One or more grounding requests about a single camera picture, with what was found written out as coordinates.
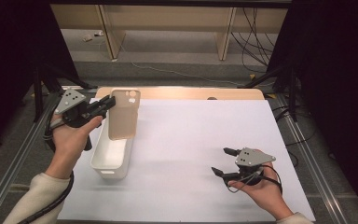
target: white box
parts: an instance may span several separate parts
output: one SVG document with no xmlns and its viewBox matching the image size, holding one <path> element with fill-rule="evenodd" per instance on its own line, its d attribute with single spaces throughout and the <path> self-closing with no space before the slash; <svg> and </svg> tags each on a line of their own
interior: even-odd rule
<svg viewBox="0 0 358 224">
<path fill-rule="evenodd" d="M 130 162 L 133 138 L 110 140 L 109 122 L 102 124 L 97 146 L 91 159 L 91 167 L 102 178 L 124 178 Z"/>
</svg>

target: beige phone case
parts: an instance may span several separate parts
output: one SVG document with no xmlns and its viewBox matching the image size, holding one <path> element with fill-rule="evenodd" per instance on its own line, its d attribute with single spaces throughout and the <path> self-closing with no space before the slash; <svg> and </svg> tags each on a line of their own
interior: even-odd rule
<svg viewBox="0 0 358 224">
<path fill-rule="evenodd" d="M 112 90 L 116 105 L 109 109 L 109 131 L 111 140 L 133 138 L 136 134 L 138 108 L 141 93 L 137 90 Z"/>
</svg>

